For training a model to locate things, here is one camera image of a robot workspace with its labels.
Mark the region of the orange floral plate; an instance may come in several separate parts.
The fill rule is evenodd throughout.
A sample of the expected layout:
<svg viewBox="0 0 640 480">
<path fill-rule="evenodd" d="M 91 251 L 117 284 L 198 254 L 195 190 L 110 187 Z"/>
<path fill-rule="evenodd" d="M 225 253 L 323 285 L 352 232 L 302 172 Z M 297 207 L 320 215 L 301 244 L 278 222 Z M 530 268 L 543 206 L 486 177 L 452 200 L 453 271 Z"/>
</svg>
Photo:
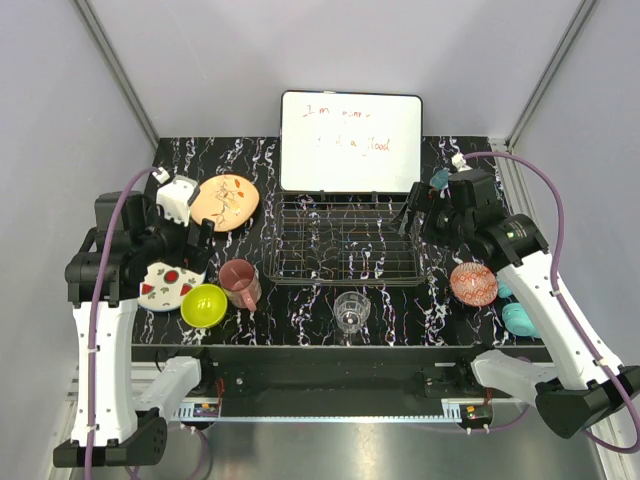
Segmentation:
<svg viewBox="0 0 640 480">
<path fill-rule="evenodd" d="M 259 202 L 259 191 L 248 179 L 236 174 L 217 175 L 199 185 L 190 207 L 191 218 L 198 225 L 211 220 L 215 232 L 228 232 L 244 224 Z"/>
</svg>

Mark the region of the teal scalloped plate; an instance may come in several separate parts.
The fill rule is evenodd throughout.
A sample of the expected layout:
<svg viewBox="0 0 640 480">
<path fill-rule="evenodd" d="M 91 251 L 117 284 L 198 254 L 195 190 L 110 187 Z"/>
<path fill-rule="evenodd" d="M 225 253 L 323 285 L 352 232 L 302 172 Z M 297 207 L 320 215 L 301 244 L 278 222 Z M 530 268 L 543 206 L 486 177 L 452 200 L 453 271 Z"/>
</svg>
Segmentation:
<svg viewBox="0 0 640 480">
<path fill-rule="evenodd" d="M 445 190 L 448 188 L 450 172 L 448 169 L 441 169 L 437 171 L 429 180 L 429 185 L 435 190 Z"/>
</svg>

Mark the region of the yellow-green bowl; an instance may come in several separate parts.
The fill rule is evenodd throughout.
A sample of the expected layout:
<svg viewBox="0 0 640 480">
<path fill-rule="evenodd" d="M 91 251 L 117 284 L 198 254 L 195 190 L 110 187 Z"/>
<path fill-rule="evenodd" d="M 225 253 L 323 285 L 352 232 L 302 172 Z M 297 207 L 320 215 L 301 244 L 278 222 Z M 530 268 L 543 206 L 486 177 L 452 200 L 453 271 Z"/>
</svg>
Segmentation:
<svg viewBox="0 0 640 480">
<path fill-rule="evenodd" d="M 224 318 L 228 300 L 224 291 L 213 284 L 202 284 L 184 297 L 180 311 L 183 320 L 193 328 L 212 328 Z"/>
</svg>

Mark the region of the red patterned bowl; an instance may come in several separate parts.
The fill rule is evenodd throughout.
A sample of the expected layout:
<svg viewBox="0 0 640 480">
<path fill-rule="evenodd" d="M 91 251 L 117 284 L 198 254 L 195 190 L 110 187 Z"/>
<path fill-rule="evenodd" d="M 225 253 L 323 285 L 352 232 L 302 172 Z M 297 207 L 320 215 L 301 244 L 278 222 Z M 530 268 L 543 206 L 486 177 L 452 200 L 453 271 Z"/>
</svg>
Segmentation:
<svg viewBox="0 0 640 480">
<path fill-rule="evenodd" d="M 498 294 L 498 280 L 485 265 L 465 262 L 456 266 L 449 278 L 455 297 L 462 303 L 483 307 L 491 304 Z"/>
</svg>

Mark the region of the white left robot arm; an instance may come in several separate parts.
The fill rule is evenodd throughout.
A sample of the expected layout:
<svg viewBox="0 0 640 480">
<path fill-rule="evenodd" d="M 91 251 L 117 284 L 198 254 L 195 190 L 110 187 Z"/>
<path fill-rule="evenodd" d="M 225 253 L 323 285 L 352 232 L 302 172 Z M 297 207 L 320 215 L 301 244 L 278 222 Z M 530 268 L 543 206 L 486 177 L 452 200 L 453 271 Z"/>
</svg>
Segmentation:
<svg viewBox="0 0 640 480">
<path fill-rule="evenodd" d="M 65 268 L 79 344 L 78 398 L 71 436 L 53 450 L 55 467 L 155 465 L 182 400 L 214 388 L 212 367 L 177 356 L 140 396 L 132 391 L 132 331 L 149 266 L 202 273 L 212 253 L 211 222 L 197 242 L 189 240 L 194 198 L 113 192 L 96 199 L 96 224 Z"/>
</svg>

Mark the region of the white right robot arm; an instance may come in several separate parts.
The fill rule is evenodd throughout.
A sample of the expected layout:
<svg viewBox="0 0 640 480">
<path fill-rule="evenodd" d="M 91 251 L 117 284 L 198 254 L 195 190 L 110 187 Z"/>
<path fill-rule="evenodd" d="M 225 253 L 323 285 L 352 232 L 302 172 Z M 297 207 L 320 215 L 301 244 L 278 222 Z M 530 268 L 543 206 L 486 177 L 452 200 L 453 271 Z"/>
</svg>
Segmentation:
<svg viewBox="0 0 640 480">
<path fill-rule="evenodd" d="M 457 390 L 472 397 L 491 388 L 524 401 L 565 439 L 631 407 L 638 366 L 624 365 L 589 324 L 534 221 L 509 214 L 482 170 L 455 173 L 447 186 L 441 194 L 414 183 L 393 226 L 406 233 L 418 225 L 430 245 L 467 246 L 515 295 L 553 362 L 542 368 L 488 349 L 454 371 Z"/>
</svg>

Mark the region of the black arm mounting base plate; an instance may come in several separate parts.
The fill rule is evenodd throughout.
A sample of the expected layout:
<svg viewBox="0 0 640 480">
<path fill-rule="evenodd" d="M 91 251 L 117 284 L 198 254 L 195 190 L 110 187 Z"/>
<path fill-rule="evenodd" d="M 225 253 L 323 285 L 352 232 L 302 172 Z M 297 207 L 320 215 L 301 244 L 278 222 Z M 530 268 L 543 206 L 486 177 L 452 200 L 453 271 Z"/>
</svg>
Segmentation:
<svg viewBox="0 0 640 480">
<path fill-rule="evenodd" d="M 483 396 L 464 361 L 485 347 L 160 347 L 160 361 L 204 363 L 198 392 L 222 394 L 224 418 L 419 417 L 444 399 Z"/>
</svg>

